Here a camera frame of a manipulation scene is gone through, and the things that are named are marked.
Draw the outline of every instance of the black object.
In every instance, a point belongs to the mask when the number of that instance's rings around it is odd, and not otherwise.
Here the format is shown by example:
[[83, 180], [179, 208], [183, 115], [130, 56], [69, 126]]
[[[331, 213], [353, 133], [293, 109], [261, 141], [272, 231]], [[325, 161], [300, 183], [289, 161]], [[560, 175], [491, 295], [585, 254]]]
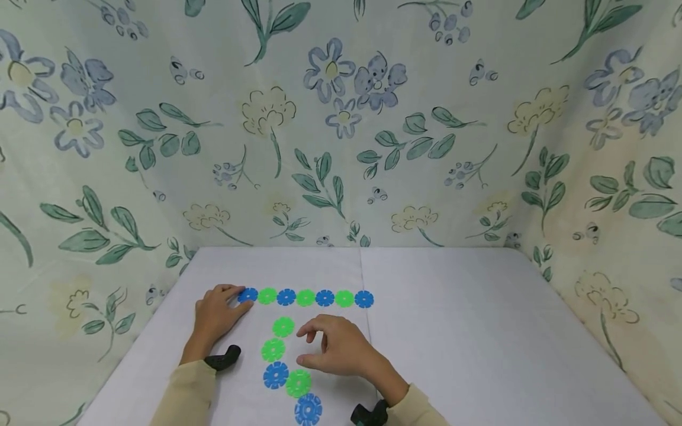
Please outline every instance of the black object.
[[362, 404], [357, 404], [351, 414], [351, 422], [355, 426], [381, 426], [388, 421], [388, 404], [382, 399], [376, 403], [370, 412]]
[[241, 348], [237, 345], [230, 345], [225, 355], [211, 355], [204, 358], [204, 362], [216, 371], [222, 371], [237, 362]]

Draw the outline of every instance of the flower stem print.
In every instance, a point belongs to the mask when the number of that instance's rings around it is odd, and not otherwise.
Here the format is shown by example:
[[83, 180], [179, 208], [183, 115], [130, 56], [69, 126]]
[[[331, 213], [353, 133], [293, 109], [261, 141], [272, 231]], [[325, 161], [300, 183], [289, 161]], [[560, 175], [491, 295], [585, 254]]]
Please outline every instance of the flower stem print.
[[[180, 245], [178, 244], [177, 239], [175, 237], [166, 240], [166, 244], [168, 245], [168, 248], [173, 251], [166, 259], [166, 268], [175, 268], [180, 263], [180, 261], [183, 260], [182, 254], [180, 254]], [[185, 272], [185, 269], [190, 264], [190, 261], [196, 254], [196, 250], [190, 250], [186, 245], [183, 245], [182, 248], [185, 257], [187, 258], [187, 263], [185, 263], [182, 266], [182, 268], [180, 268], [180, 274], [178, 275], [182, 275], [182, 273]]]
[[[442, 106], [433, 108], [431, 110], [431, 117], [448, 129], [460, 129], [468, 125], [486, 125], [485, 123], [479, 123], [478, 121], [469, 121], [465, 123], [464, 121], [455, 118], [450, 111]], [[427, 157], [430, 159], [441, 159], [450, 152], [455, 143], [454, 133], [450, 133], [440, 138], [438, 141], [433, 137], [425, 136], [424, 134], [428, 130], [426, 129], [426, 118], [421, 112], [415, 112], [414, 114], [405, 117], [402, 131], [419, 137], [412, 141], [401, 143], [398, 142], [396, 135], [393, 134], [393, 132], [387, 130], [382, 130], [374, 137], [374, 140], [382, 147], [393, 149], [384, 159], [383, 168], [386, 171], [392, 170], [398, 165], [398, 162], [400, 161], [400, 152], [405, 149], [408, 144], [411, 144], [411, 147], [407, 150], [405, 156], [408, 161], [411, 161], [426, 153], [428, 153]], [[383, 155], [379, 155], [376, 151], [371, 149], [362, 151], [357, 155], [357, 161], [363, 164], [372, 164], [365, 170], [365, 179], [373, 179], [376, 176], [376, 172], [379, 168], [379, 160], [382, 158]]]
[[[625, 166], [623, 173], [625, 187], [623, 189], [621, 189], [618, 179], [614, 177], [592, 176], [590, 186], [603, 195], [587, 200], [585, 208], [600, 211], [614, 201], [611, 209], [617, 212], [628, 204], [631, 197], [639, 194], [638, 199], [630, 204], [628, 214], [637, 219], [654, 219], [666, 216], [656, 224], [656, 228], [665, 234], [682, 238], [682, 211], [670, 214], [677, 209], [678, 203], [657, 192], [644, 192], [643, 189], [635, 187], [635, 166], [634, 161], [630, 161]], [[642, 175], [650, 187], [659, 191], [666, 191], [672, 189], [670, 179], [675, 173], [674, 167], [675, 162], [670, 157], [652, 157], [644, 167]]]
[[568, 52], [563, 58], [552, 64], [565, 61], [572, 57], [585, 42], [593, 35], [605, 33], [613, 27], [617, 27], [626, 20], [630, 19], [634, 14], [642, 9], [641, 5], [614, 5], [613, 3], [620, 3], [622, 0], [584, 0], [584, 25], [578, 43]]
[[[158, 245], [148, 246], [145, 244], [140, 236], [140, 231], [135, 222], [135, 218], [132, 213], [130, 213], [130, 210], [125, 207], [116, 206], [111, 209], [110, 214], [116, 223], [130, 234], [132, 239], [128, 239], [118, 232], [109, 230], [109, 227], [104, 220], [104, 212], [100, 199], [87, 185], [83, 186], [83, 198], [76, 200], [76, 206], [80, 207], [104, 234], [92, 227], [83, 228], [81, 231], [73, 234], [59, 244], [59, 248], [62, 250], [77, 253], [98, 252], [107, 247], [111, 242], [111, 239], [116, 237], [121, 243], [110, 247], [109, 250], [95, 262], [96, 264], [114, 264], [123, 260], [123, 257], [128, 254], [130, 250], [139, 248], [148, 252], [159, 247]], [[40, 204], [40, 209], [47, 216], [60, 222], [75, 224], [84, 220], [83, 217], [71, 213], [56, 204], [43, 202]]]
[[431, 209], [426, 206], [415, 209], [412, 206], [407, 206], [401, 213], [396, 213], [391, 216], [393, 232], [401, 233], [407, 232], [414, 228], [419, 230], [419, 233], [431, 244], [436, 247], [443, 247], [441, 244], [433, 241], [426, 234], [426, 228], [438, 220], [438, 213], [431, 213]]
[[[294, 150], [294, 154], [296, 155], [296, 159], [298, 159], [299, 163], [303, 166], [303, 168], [312, 171], [310, 163], [308, 163], [308, 158], [306, 157], [305, 154], [303, 154], [303, 152], [296, 148]], [[339, 176], [335, 176], [332, 179], [332, 185], [335, 195], [334, 198], [331, 196], [329, 190], [325, 186], [325, 179], [327, 178], [327, 175], [331, 171], [331, 155], [328, 152], [325, 152], [322, 155], [322, 157], [320, 158], [315, 157], [313, 161], [315, 162], [315, 174], [320, 183], [320, 186], [322, 187], [323, 190], [325, 190], [325, 195], [327, 197], [324, 198], [317, 195], [304, 194], [303, 199], [320, 209], [322, 209], [323, 207], [333, 207], [334, 209], [336, 209], [339, 216], [341, 216], [343, 220], [346, 220], [346, 216], [344, 216], [341, 207], [341, 202], [343, 201], [344, 197], [343, 181]], [[312, 192], [313, 194], [321, 193], [320, 189], [317, 186], [315, 178], [310, 176], [309, 174], [296, 173], [292, 174], [291, 177], [294, 179], [294, 181], [296, 181], [296, 183], [299, 184], [300, 187], [302, 187], [306, 191]]]
[[277, 214], [273, 215], [272, 221], [275, 223], [277, 226], [283, 227], [283, 231], [280, 232], [277, 235], [273, 235], [270, 237], [270, 239], [274, 239], [277, 237], [281, 237], [282, 235], [286, 235], [286, 237], [289, 239], [289, 241], [303, 241], [306, 238], [301, 237], [294, 231], [298, 228], [303, 228], [304, 226], [310, 225], [310, 222], [307, 221], [306, 217], [299, 217], [298, 219], [294, 220], [293, 222], [289, 222], [289, 214], [288, 212], [291, 210], [289, 206], [286, 204], [282, 204], [281, 202], [277, 202], [273, 205], [273, 210], [276, 213], [281, 213], [282, 217], [279, 217]]
[[265, 56], [267, 42], [270, 40], [270, 37], [293, 31], [303, 22], [303, 19], [308, 14], [308, 10], [310, 10], [310, 3], [307, 1], [291, 3], [280, 9], [273, 20], [272, 0], [268, 0], [267, 24], [264, 26], [261, 21], [261, 9], [258, 6], [258, 0], [241, 0], [241, 4], [244, 6], [249, 18], [251, 18], [251, 22], [256, 26], [258, 40], [261, 43], [261, 49], [258, 51], [258, 54], [253, 61], [245, 65], [246, 67], [260, 61]]
[[182, 215], [185, 217], [185, 219], [187, 219], [190, 228], [193, 230], [201, 231], [205, 229], [215, 228], [229, 239], [236, 241], [240, 244], [253, 247], [253, 244], [246, 243], [240, 239], [233, 237], [232, 235], [227, 233], [225, 229], [219, 226], [227, 225], [227, 221], [230, 220], [230, 212], [228, 212], [227, 210], [220, 210], [217, 206], [213, 204], [206, 204], [205, 207], [202, 207], [199, 204], [192, 204], [190, 209], [188, 211], [183, 212]]
[[542, 209], [540, 229], [542, 229], [543, 236], [545, 235], [545, 217], [547, 217], [547, 213], [561, 202], [563, 195], [566, 193], [566, 185], [564, 182], [558, 181], [552, 187], [549, 197], [547, 197], [547, 183], [566, 168], [568, 161], [571, 158], [568, 154], [563, 154], [558, 157], [552, 154], [549, 158], [547, 158], [547, 155], [547, 147], [543, 147], [540, 151], [539, 164], [544, 170], [526, 173], [526, 187], [535, 191], [540, 191], [542, 189], [544, 195], [540, 197], [538, 193], [529, 191], [523, 191], [521, 193], [521, 199], [527, 204], [538, 206]]
[[530, 134], [531, 141], [526, 150], [526, 155], [517, 169], [512, 173], [515, 176], [526, 164], [528, 157], [535, 146], [537, 131], [541, 125], [549, 124], [554, 118], [563, 113], [563, 105], [568, 100], [568, 86], [562, 86], [554, 91], [549, 87], [540, 89], [532, 102], [523, 102], [514, 110], [514, 120], [507, 124], [507, 130], [521, 136]]
[[[83, 327], [81, 327], [86, 335], [93, 335], [99, 333], [106, 325], [108, 325], [110, 329], [111, 335], [109, 339], [109, 347], [106, 349], [106, 352], [100, 357], [100, 359], [98, 359], [97, 362], [100, 362], [102, 359], [104, 359], [104, 357], [107, 356], [108, 353], [111, 351], [111, 348], [114, 346], [114, 336], [127, 333], [130, 330], [130, 327], [132, 326], [133, 320], [135, 319], [135, 313], [132, 313], [126, 316], [125, 318], [121, 319], [120, 321], [116, 322], [116, 324], [114, 324], [114, 321], [116, 319], [116, 310], [118, 306], [120, 306], [120, 304], [122, 304], [128, 297], [128, 289], [124, 289], [123, 292], [119, 294], [120, 290], [121, 288], [118, 287], [116, 291], [111, 293], [106, 298], [106, 309], [104, 312], [102, 312], [97, 305], [89, 301], [80, 304], [81, 307], [93, 310], [97, 312], [98, 316], [102, 317], [101, 320], [92, 320], [90, 322], [86, 322], [83, 325]], [[89, 293], [85, 292], [84, 296], [85, 300], [87, 300], [87, 298], [89, 297]]]
[[[184, 125], [193, 127], [194, 129], [207, 126], [222, 126], [220, 123], [211, 123], [210, 121], [197, 123], [189, 118], [187, 114], [182, 112], [180, 108], [165, 102], [159, 104], [159, 110], [167, 117], [179, 121]], [[161, 133], [167, 129], [167, 126], [163, 124], [159, 114], [150, 108], [146, 108], [138, 112], [136, 116], [138, 124], [144, 130]], [[137, 145], [142, 146], [140, 148], [138, 157], [140, 159], [140, 165], [142, 165], [142, 168], [145, 170], [148, 170], [156, 165], [156, 154], [152, 149], [155, 142], [159, 142], [161, 144], [159, 152], [164, 157], [172, 157], [178, 151], [181, 151], [182, 155], [184, 156], [196, 155], [201, 151], [201, 142], [199, 141], [199, 137], [194, 130], [187, 132], [185, 136], [182, 137], [182, 141], [180, 141], [180, 137], [175, 133], [164, 132], [158, 138], [152, 136], [151, 139], [146, 139], [139, 136], [132, 130], [126, 129], [119, 130], [119, 139], [121, 140], [121, 143], [127, 147], [135, 147]], [[138, 171], [138, 166], [136, 165], [135, 159], [133, 158], [131, 161], [129, 158], [125, 163], [125, 168], [129, 172]]]
[[552, 258], [554, 252], [552, 251], [552, 246], [547, 244], [542, 249], [540, 253], [540, 247], [533, 247], [533, 261], [537, 263], [537, 267], [542, 271], [542, 277], [545, 281], [552, 281], [552, 267], [547, 267], [547, 262]]
[[24, 249], [24, 252], [26, 253], [26, 259], [29, 263], [29, 268], [32, 267], [33, 251], [31, 250], [31, 244], [29, 244], [29, 240], [26, 239], [21, 230], [17, 228], [16, 225], [12, 223], [12, 221], [2, 211], [0, 211], [0, 225], [7, 228], [7, 230], [9, 230], [12, 235], [14, 235], [14, 238], [16, 238], [19, 241], [19, 244], [21, 244], [21, 247]]

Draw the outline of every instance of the hand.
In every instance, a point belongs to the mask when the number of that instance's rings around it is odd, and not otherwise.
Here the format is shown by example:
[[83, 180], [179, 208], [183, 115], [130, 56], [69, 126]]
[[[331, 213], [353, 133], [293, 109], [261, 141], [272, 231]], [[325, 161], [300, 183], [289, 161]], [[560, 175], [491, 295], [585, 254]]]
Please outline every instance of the hand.
[[185, 345], [180, 365], [209, 356], [213, 345], [251, 309], [253, 301], [246, 301], [236, 308], [228, 306], [230, 300], [244, 288], [220, 284], [207, 291], [204, 298], [196, 302], [194, 331]]
[[323, 332], [322, 354], [300, 355], [296, 358], [299, 365], [338, 376], [360, 376], [372, 383], [391, 407], [405, 398], [410, 386], [357, 325], [340, 316], [321, 314], [305, 323], [296, 336], [306, 336], [312, 343], [318, 331]]

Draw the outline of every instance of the right hand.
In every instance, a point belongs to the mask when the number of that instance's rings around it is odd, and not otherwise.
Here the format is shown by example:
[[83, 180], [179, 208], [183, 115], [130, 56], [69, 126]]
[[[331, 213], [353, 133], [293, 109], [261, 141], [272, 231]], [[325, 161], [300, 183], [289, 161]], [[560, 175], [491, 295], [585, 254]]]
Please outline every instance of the right hand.
[[318, 315], [305, 323], [296, 336], [306, 336], [306, 341], [312, 343], [318, 331], [323, 333], [322, 353], [300, 355], [296, 362], [303, 367], [366, 379], [375, 367], [387, 362], [346, 318]]

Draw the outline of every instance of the black clip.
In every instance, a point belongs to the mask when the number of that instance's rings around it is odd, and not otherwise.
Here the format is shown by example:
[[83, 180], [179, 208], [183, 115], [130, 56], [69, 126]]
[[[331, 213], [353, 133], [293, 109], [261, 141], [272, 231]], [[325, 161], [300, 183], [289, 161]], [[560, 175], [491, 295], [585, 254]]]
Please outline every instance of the black clip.
[[237, 362], [241, 348], [237, 345], [230, 345], [225, 355], [211, 355], [204, 358], [204, 362], [216, 371], [222, 371]]

